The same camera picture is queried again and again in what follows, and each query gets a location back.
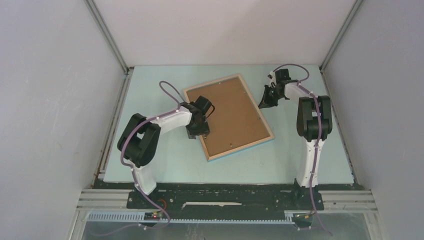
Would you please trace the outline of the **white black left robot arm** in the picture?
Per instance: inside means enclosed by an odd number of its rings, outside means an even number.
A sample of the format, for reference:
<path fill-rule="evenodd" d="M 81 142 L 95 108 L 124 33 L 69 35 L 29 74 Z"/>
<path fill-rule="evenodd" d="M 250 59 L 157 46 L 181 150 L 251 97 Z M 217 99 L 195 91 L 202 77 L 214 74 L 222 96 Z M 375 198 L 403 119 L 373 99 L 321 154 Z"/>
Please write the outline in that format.
<path fill-rule="evenodd" d="M 208 117 L 215 109 L 209 99 L 199 96 L 196 101 L 179 102 L 176 109 L 157 116 L 145 117 L 139 113 L 131 116 L 117 148 L 121 164 L 130 168 L 135 188 L 141 192 L 138 201 L 145 208 L 153 208 L 158 202 L 158 194 L 153 191 L 157 182 L 150 162 L 156 154 L 160 136 L 185 127 L 189 139 L 206 137 L 210 133 Z"/>

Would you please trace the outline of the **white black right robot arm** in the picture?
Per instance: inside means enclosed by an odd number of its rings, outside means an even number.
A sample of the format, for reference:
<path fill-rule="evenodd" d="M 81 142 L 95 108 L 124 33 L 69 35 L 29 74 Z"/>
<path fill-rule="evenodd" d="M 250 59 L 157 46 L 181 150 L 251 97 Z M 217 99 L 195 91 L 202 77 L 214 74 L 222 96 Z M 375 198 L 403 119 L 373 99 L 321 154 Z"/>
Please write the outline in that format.
<path fill-rule="evenodd" d="M 264 86 L 260 109 L 278 106 L 281 99 L 297 103 L 296 131 L 303 140 L 304 154 L 295 183 L 301 188 L 318 185 L 318 166 L 325 140 L 333 130 L 331 99 L 327 95 L 316 95 L 302 85 L 310 73 L 303 66 L 306 77 L 294 80 L 289 70 L 281 65 L 270 71 L 269 84 Z"/>

